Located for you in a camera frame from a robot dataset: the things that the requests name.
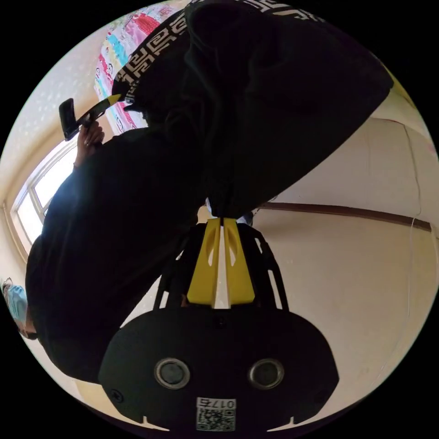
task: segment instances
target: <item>greek key pattern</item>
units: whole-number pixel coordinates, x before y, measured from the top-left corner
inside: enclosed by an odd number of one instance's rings
[[[115,82],[127,82],[130,85],[125,101],[134,102],[134,93],[139,85],[141,76],[151,67],[159,55],[185,33],[187,28],[185,10],[194,4],[203,3],[205,0],[192,0],[167,26],[159,29],[148,37],[147,43],[142,44],[133,52],[126,65],[117,73]],[[262,13],[269,13],[277,16],[289,16],[298,20],[312,20],[324,22],[320,17],[306,12],[302,9],[294,9],[290,5],[278,3],[274,0],[232,0],[238,3],[245,3],[258,9]]]

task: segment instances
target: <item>qr code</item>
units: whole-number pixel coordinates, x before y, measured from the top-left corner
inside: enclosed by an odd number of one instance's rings
[[[235,399],[197,398],[197,430],[234,431]]]

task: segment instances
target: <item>window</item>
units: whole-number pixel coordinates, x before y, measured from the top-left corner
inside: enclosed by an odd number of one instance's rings
[[[18,194],[11,216],[27,251],[41,234],[54,194],[73,170],[78,150],[76,142],[77,135],[71,141],[56,146],[38,165]]]

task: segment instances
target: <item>blue face mask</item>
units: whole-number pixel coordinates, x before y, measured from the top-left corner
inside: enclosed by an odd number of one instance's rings
[[[8,308],[12,318],[26,325],[27,297],[26,291],[19,285],[12,285],[8,288]]]

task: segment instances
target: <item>wooden trim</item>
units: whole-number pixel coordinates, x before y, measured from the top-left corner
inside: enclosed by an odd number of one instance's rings
[[[400,225],[412,225],[413,218],[403,215],[378,212],[376,210],[356,209],[345,206],[325,206],[323,204],[297,204],[297,203],[264,203],[261,209],[270,210],[289,210],[292,212],[310,212],[314,214],[329,214],[353,216],[356,218],[366,218],[368,220],[385,221]],[[413,227],[416,229],[431,232],[431,225],[427,221],[415,219]]]

